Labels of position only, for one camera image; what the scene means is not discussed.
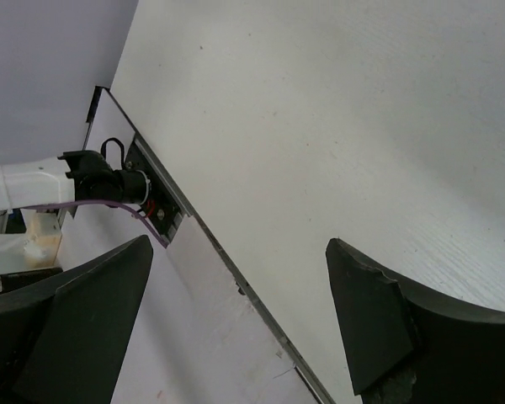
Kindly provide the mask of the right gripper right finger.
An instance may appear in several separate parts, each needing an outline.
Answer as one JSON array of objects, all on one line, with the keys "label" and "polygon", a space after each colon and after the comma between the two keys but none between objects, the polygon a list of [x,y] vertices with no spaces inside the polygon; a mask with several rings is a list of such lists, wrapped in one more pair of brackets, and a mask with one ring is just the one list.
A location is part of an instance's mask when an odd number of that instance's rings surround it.
[{"label": "right gripper right finger", "polygon": [[364,403],[505,403],[505,312],[326,249],[353,393]]}]

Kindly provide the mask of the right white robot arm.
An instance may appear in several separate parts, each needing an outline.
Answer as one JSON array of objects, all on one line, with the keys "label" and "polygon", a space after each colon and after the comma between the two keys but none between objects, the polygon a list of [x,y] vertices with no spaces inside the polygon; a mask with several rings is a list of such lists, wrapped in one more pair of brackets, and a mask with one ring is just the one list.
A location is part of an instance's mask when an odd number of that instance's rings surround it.
[{"label": "right white robot arm", "polygon": [[[142,205],[141,170],[94,151],[0,165],[0,210],[78,201]],[[337,238],[327,244],[332,297],[353,391],[366,403],[505,403],[505,312],[433,290]]]}]

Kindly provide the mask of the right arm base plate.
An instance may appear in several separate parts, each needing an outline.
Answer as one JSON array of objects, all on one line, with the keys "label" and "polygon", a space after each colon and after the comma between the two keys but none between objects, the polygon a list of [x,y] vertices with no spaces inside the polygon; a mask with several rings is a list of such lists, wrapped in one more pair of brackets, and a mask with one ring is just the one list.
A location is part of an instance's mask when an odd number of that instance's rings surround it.
[{"label": "right arm base plate", "polygon": [[174,239],[184,218],[191,215],[189,202],[147,141],[136,133],[127,152],[127,167],[144,172],[151,191],[142,212],[158,232],[165,246]]}]

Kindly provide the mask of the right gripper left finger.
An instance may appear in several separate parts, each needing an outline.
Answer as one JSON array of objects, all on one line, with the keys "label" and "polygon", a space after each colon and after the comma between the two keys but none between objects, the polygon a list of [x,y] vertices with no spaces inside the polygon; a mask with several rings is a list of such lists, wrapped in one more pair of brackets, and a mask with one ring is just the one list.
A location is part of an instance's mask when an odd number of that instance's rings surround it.
[{"label": "right gripper left finger", "polygon": [[146,236],[0,295],[0,403],[109,403],[153,249]]}]

